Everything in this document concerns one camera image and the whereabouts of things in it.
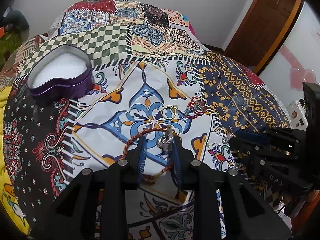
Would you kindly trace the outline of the silver charm pendant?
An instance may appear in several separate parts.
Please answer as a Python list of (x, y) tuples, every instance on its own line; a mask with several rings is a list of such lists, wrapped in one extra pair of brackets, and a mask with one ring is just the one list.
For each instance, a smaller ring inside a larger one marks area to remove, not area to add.
[(174, 140), (174, 130), (170, 125), (165, 128), (164, 135), (157, 140), (157, 147), (164, 152), (171, 152)]

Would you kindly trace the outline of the purple heart-shaped tin box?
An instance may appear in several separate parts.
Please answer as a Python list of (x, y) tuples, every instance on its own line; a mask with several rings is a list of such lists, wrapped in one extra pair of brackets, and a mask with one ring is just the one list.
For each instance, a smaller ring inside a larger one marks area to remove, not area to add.
[(81, 98), (93, 88), (90, 58), (79, 48), (60, 45), (35, 64), (27, 78), (27, 87), (40, 106), (61, 98)]

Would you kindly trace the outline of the white appliance with buttons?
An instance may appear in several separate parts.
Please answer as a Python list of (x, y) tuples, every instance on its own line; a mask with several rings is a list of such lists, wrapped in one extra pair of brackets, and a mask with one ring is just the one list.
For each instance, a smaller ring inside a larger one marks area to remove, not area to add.
[(291, 127), (293, 129), (306, 131), (308, 122), (304, 104), (301, 104), (300, 100), (293, 100), (286, 109), (289, 114)]

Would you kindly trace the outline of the orange sleeve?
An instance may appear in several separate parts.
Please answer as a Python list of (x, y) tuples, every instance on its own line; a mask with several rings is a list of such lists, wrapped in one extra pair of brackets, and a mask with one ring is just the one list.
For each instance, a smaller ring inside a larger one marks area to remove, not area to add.
[(307, 222), (319, 204), (319, 190), (315, 190), (306, 197), (299, 213), (291, 218), (291, 231), (294, 236), (302, 235), (306, 228)]

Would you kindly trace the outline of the colourful patchwork bedspread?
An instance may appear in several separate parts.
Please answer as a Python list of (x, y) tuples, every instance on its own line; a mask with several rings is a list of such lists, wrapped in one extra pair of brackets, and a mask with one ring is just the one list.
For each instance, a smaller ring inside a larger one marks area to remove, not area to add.
[[(63, 44), (89, 55), (93, 88), (39, 107), (27, 77)], [(160, 178), (128, 195), (129, 236), (192, 239), (193, 195), (177, 188), (165, 170), (170, 155), (156, 144), (166, 126), (197, 159), (220, 171), (234, 166), (226, 133), (290, 126), (286, 108), (263, 81), (200, 44), (184, 15), (128, 0), (84, 0), (65, 10), (45, 37), (12, 53), (1, 70), (1, 88), (7, 86), (4, 161), (28, 235), (81, 168), (109, 167), (149, 128), (145, 173)]]

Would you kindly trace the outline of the white wardrobe sliding door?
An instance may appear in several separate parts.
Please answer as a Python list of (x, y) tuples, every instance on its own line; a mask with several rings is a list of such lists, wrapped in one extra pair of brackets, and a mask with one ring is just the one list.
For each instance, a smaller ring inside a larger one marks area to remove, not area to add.
[(319, 18), (304, 3), (285, 42), (259, 77), (288, 106), (303, 97), (303, 82), (319, 84)]

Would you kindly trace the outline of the brown wooden wardrobe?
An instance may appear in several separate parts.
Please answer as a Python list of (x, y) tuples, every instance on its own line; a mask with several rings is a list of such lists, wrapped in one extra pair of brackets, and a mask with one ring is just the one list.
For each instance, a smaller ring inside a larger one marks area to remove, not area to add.
[(253, 0), (224, 55), (260, 74), (287, 37), (304, 0)]

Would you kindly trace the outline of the yellow blanket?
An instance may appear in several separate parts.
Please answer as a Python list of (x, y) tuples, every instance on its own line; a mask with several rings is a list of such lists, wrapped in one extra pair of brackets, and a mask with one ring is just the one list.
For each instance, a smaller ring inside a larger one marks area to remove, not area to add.
[(3, 153), (3, 119), (11, 86), (1, 88), (1, 215), (22, 237), (27, 237), (29, 224), (21, 211), (7, 172)]

